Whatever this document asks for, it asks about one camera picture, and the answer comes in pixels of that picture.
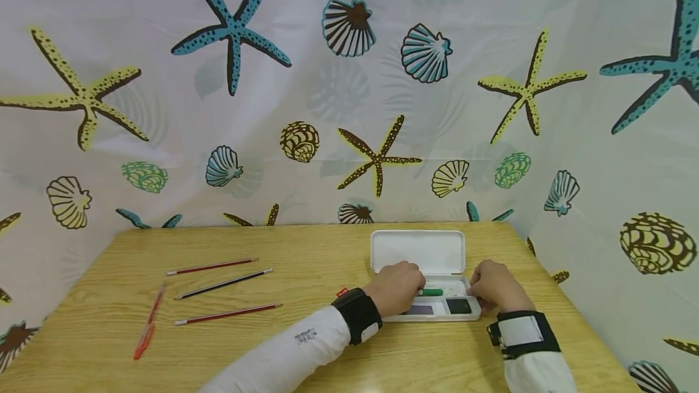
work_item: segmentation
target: table surface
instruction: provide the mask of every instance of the table surface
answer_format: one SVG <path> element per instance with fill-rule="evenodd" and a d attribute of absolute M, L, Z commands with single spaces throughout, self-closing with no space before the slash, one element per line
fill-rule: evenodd
<path fill-rule="evenodd" d="M 507 223 L 333 224 L 332 226 L 134 229 L 92 264 L 33 341 L 0 375 L 3 392 L 194 392 L 249 349 L 329 304 L 373 272 L 376 229 L 457 229 L 466 275 L 492 258 L 506 263 L 547 314 L 580 392 L 638 392 L 549 274 Z M 257 257 L 255 263 L 167 278 L 153 339 L 133 349 L 167 270 Z M 274 272 L 187 300 L 173 297 L 273 266 Z M 196 315 L 274 302 L 284 305 L 205 323 Z M 350 346 L 297 392 L 506 392 L 502 356 L 478 321 L 391 323 Z"/>

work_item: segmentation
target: left hand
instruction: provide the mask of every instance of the left hand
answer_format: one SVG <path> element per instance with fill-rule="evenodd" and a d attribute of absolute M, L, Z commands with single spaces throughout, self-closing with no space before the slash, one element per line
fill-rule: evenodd
<path fill-rule="evenodd" d="M 408 311 L 424 286 L 425 277 L 417 264 L 401 261 L 385 266 L 362 290 L 374 301 L 381 318 L 387 318 Z"/>

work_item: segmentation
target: hand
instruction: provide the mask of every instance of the hand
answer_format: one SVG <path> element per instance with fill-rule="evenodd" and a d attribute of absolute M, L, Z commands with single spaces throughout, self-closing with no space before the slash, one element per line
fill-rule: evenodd
<path fill-rule="evenodd" d="M 385 266 L 362 290 L 374 301 L 381 318 L 387 318 L 408 311 L 424 286 L 425 277 L 417 264 L 401 261 Z"/>
<path fill-rule="evenodd" d="M 483 261 L 474 270 L 466 294 L 478 297 L 480 306 L 486 311 L 496 306 L 500 307 L 501 313 L 536 311 L 534 302 L 507 266 L 493 260 Z"/>

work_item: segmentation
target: green seashell print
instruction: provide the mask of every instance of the green seashell print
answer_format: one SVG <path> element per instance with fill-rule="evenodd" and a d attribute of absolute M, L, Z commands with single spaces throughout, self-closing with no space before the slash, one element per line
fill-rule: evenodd
<path fill-rule="evenodd" d="M 529 172 L 532 159 L 524 152 L 516 152 L 502 160 L 495 171 L 495 185 L 500 188 L 510 188 L 519 182 Z"/>
<path fill-rule="evenodd" d="M 167 182 L 166 169 L 143 161 L 124 164 L 121 173 L 134 187 L 149 193 L 160 193 Z"/>

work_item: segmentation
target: black wrist strap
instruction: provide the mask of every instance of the black wrist strap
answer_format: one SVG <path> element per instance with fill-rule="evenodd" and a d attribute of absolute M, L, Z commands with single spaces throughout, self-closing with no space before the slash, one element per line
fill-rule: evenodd
<path fill-rule="evenodd" d="M 348 324 L 349 343 L 357 346 L 381 329 L 381 315 L 374 301 L 361 288 L 354 288 L 332 303 Z"/>
<path fill-rule="evenodd" d="M 507 320 L 520 319 L 526 324 L 526 319 L 537 328 L 538 337 L 527 343 L 518 343 L 514 346 L 506 346 L 508 337 L 503 338 L 501 334 L 501 323 L 504 326 Z M 556 336 L 553 334 L 546 316 L 538 311 L 513 311 L 511 313 L 498 314 L 497 323 L 488 327 L 488 334 L 493 346 L 500 346 L 502 356 L 505 360 L 515 360 L 516 358 L 533 352 L 560 352 Z"/>

